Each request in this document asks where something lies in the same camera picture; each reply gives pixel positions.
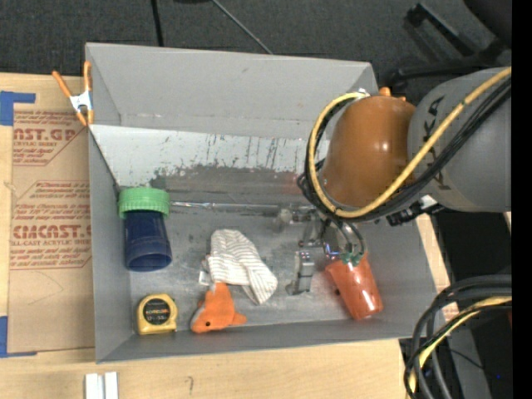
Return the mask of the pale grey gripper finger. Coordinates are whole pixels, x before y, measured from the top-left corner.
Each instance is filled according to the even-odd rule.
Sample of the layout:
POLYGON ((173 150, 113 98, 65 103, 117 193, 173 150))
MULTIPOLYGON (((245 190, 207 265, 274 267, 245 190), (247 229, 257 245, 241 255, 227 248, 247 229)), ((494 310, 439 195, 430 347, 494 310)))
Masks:
POLYGON ((288 295, 299 295, 311 290, 315 264, 307 250, 299 250, 294 255, 294 274, 290 283, 285 287, 288 295))

